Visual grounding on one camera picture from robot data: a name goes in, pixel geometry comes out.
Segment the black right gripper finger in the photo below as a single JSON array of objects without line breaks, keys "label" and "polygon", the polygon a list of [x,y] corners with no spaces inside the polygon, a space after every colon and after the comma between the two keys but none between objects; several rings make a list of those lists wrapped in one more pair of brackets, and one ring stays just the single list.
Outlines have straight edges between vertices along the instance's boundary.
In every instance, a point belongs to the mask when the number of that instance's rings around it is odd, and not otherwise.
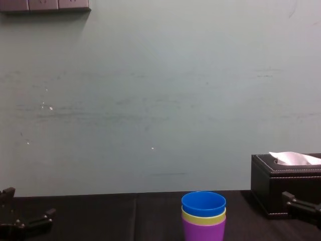
[{"label": "black right gripper finger", "polygon": [[282,203],[288,216],[315,225],[320,229],[320,204],[297,199],[289,192],[282,192]]}]

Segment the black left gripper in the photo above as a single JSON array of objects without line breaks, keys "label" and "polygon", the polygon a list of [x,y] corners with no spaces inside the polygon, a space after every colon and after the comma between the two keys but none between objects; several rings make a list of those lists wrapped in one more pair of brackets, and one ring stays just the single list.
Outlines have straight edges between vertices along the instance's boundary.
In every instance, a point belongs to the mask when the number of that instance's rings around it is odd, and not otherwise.
[{"label": "black left gripper", "polygon": [[[14,213],[13,199],[16,189],[9,187],[1,191],[1,218],[8,218]],[[56,209],[47,210],[44,214],[31,219],[17,218],[14,223],[1,224],[1,240],[24,240],[28,234],[50,232]]]}]

